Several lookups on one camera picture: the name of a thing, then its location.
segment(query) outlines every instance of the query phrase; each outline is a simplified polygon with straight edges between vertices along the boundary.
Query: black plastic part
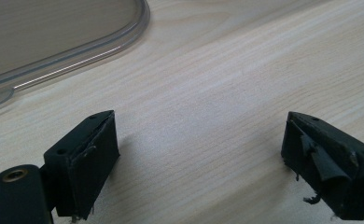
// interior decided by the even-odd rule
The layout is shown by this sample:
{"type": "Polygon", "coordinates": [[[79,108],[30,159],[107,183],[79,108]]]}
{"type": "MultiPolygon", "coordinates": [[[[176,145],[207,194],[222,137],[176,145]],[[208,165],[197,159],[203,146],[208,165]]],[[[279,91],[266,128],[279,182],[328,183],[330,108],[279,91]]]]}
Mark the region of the black plastic part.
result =
{"type": "Polygon", "coordinates": [[[52,223],[39,168],[21,165],[0,174],[0,224],[52,223]]]}
{"type": "Polygon", "coordinates": [[[87,219],[119,157],[115,114],[106,111],[84,119],[45,153],[46,192],[60,217],[87,219]]]}
{"type": "Polygon", "coordinates": [[[321,119],[289,112],[281,154],[336,216],[364,219],[362,142],[321,119]]]}
{"type": "Polygon", "coordinates": [[[40,169],[22,165],[0,174],[0,224],[53,223],[59,216],[87,219],[119,157],[115,113],[84,119],[50,148],[40,169]]]}

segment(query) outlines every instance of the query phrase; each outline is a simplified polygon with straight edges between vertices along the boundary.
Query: torn black plastic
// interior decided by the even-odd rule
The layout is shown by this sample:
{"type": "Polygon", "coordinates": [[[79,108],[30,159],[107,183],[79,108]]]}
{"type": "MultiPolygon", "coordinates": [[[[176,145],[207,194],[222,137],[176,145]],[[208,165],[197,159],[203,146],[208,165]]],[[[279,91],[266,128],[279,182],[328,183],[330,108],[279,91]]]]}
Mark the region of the torn black plastic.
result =
{"type": "Polygon", "coordinates": [[[106,111],[86,118],[45,153],[45,170],[58,176],[50,188],[60,217],[87,219],[119,156],[114,116],[106,111]]]}
{"type": "Polygon", "coordinates": [[[364,219],[362,142],[323,120],[289,112],[281,154],[336,216],[364,219]]]}

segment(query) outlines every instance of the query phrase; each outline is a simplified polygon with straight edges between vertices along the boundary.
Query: wooden table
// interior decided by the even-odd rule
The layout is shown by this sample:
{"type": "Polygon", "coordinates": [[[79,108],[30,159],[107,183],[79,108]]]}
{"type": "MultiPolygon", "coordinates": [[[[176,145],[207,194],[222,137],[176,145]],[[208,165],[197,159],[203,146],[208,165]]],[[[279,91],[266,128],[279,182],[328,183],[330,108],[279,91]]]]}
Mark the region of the wooden table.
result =
{"type": "Polygon", "coordinates": [[[288,111],[364,142],[364,0],[148,2],[132,48],[0,108],[0,172],[114,109],[121,157],[81,223],[344,223],[280,150],[288,111]]]}

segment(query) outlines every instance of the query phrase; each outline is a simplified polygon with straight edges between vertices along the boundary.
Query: transparent plastic tray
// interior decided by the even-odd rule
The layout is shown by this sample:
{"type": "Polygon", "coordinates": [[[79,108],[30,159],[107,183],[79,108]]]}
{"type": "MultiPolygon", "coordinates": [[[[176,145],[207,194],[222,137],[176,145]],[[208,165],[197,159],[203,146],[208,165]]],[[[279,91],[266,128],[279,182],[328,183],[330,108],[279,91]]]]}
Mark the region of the transparent plastic tray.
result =
{"type": "Polygon", "coordinates": [[[126,49],[148,21],[146,0],[0,1],[0,104],[126,49]]]}

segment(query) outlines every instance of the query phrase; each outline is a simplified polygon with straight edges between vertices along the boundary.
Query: metal grommet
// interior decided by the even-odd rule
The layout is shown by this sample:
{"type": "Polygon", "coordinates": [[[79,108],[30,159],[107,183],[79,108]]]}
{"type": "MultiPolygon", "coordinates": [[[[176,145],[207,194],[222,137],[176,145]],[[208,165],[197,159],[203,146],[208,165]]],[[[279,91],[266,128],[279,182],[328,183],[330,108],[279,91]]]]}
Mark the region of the metal grommet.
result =
{"type": "Polygon", "coordinates": [[[7,175],[4,175],[2,178],[2,181],[6,183],[14,182],[16,180],[20,180],[24,178],[26,175],[28,175],[27,169],[18,169],[14,171],[10,171],[7,175]]]}

